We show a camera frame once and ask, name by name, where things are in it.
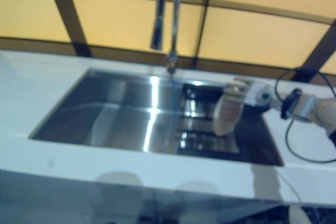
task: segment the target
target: robotic hand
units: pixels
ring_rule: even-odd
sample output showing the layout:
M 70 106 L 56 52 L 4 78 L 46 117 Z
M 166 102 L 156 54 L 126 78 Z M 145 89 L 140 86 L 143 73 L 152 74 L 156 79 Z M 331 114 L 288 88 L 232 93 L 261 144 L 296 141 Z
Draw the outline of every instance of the robotic hand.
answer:
M 235 78 L 228 83 L 220 101 L 250 105 L 259 112 L 270 108 L 281 111 L 281 118 L 292 118 L 301 122 L 315 123 L 326 130 L 327 136 L 336 147 L 336 99 L 319 99 L 294 89 L 290 94 L 278 94 L 274 87 L 263 82 Z M 214 117 L 224 113 L 222 104 L 217 104 Z

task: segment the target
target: cable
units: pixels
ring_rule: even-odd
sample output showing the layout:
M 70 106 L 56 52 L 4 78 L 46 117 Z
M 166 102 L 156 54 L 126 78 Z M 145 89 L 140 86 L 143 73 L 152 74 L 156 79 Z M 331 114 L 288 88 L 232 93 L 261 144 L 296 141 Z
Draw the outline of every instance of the cable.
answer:
M 289 70 L 286 70 L 283 74 L 281 74 L 277 80 L 276 80 L 276 83 L 275 83 L 275 86 L 274 86 L 274 92 L 275 92 L 275 95 L 277 96 L 277 98 L 281 101 L 281 102 L 284 102 L 284 100 L 280 97 L 279 93 L 278 93 L 278 83 L 280 80 L 282 80 L 282 78 L 287 75 L 288 73 L 292 72 L 292 71 L 299 71 L 299 70 L 305 70 L 305 68 L 302 68 L 302 67 L 298 67 L 298 68 L 293 68 L 293 69 L 289 69 Z M 335 99 L 336 99 L 336 93 L 331 85 L 331 83 L 329 82 L 328 78 L 323 74 L 321 73 L 319 70 L 317 69 L 306 69 L 306 70 L 310 70 L 310 71 L 314 71 L 315 73 L 318 73 L 321 78 L 326 82 L 327 86 L 330 88 L 332 94 L 334 95 Z M 299 159 L 302 159 L 304 161 L 307 161 L 307 162 L 311 162 L 311 163 L 318 163 L 318 164 L 327 164 L 327 163 L 332 163 L 332 162 L 336 162 L 336 158 L 334 159 L 330 159 L 330 160 L 313 160 L 313 159 L 309 159 L 309 158 L 305 158 L 305 157 L 302 157 L 301 155 L 297 154 L 290 146 L 289 144 L 289 140 L 288 140 L 288 135 L 289 135 L 289 131 L 294 123 L 294 119 L 291 120 L 291 122 L 289 123 L 289 125 L 287 126 L 287 129 L 286 129 L 286 135 L 285 135 L 285 142 L 286 142 L 286 146 L 289 150 L 289 152 L 294 155 L 295 157 L 299 158 Z
M 286 129 L 286 136 L 285 136 L 285 141 L 286 141 L 286 146 L 289 150 L 289 152 L 291 154 L 293 154 L 295 157 L 299 158 L 299 159 L 302 159 L 304 161 L 307 161 L 307 162 L 311 162 L 311 163 L 318 163 L 318 164 L 327 164 L 327 163 L 332 163 L 332 162 L 335 162 L 336 161 L 336 158 L 334 159 L 330 159 L 330 160 L 313 160 L 313 159 L 309 159 L 309 158 L 306 158 L 306 157 L 302 157 L 301 155 L 297 154 L 293 149 L 292 147 L 290 147 L 289 145 L 289 140 L 288 140 L 288 135 L 289 135 L 289 131 L 290 131 L 290 128 L 292 127 L 293 125 L 293 122 L 295 120 L 292 119 L 289 123 L 289 125 L 287 126 L 287 129 Z

